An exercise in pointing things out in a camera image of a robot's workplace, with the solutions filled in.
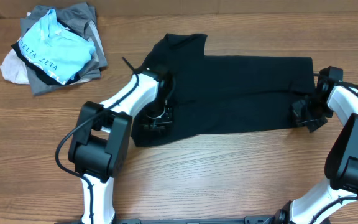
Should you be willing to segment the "black t-shirt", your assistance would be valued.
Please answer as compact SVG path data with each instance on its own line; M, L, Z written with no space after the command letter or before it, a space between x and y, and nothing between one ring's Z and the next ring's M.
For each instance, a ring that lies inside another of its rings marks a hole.
M132 127L138 147L168 144L199 134L228 134L294 127L291 105L314 92L309 57L206 55L204 34L167 34L142 67L168 70L175 87L167 101L169 122Z

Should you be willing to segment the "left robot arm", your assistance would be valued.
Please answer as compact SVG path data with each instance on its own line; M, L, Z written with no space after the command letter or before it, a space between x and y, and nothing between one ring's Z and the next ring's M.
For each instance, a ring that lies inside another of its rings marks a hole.
M135 72L114 96L100 103L87 101L81 107L68 151L83 186L80 223L114 221L114 178L126 159L132 121L147 107L153 119L161 118L174 87L170 72L146 68Z

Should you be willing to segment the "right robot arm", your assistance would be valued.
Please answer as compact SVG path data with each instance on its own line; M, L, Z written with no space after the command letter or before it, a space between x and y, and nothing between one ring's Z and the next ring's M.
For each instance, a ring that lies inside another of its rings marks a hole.
M291 106L298 127L316 131L336 115L343 129L324 165L324 179L304 196L289 201L267 223L328 223L343 206L358 201L358 85L343 80L341 68L317 73L314 95Z

